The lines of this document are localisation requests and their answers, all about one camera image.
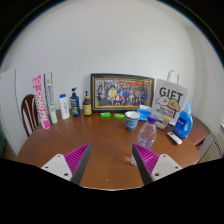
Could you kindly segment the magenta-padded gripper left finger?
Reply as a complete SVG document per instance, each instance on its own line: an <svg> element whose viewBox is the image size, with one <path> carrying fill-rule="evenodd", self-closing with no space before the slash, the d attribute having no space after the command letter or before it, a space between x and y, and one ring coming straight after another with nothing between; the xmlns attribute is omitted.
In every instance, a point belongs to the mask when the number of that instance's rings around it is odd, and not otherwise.
<svg viewBox="0 0 224 224"><path fill-rule="evenodd" d="M90 155L91 144L88 143L66 155L56 154L42 169L79 185Z"/></svg>

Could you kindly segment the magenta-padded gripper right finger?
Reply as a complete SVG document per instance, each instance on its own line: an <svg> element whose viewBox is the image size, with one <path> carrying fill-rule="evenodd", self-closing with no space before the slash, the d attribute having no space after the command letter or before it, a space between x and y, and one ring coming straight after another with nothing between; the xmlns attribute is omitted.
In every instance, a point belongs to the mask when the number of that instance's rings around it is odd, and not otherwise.
<svg viewBox="0 0 224 224"><path fill-rule="evenodd" d="M132 154L136 160L144 185L150 184L182 169L182 167L167 154L158 155L137 144L132 146Z"/></svg>

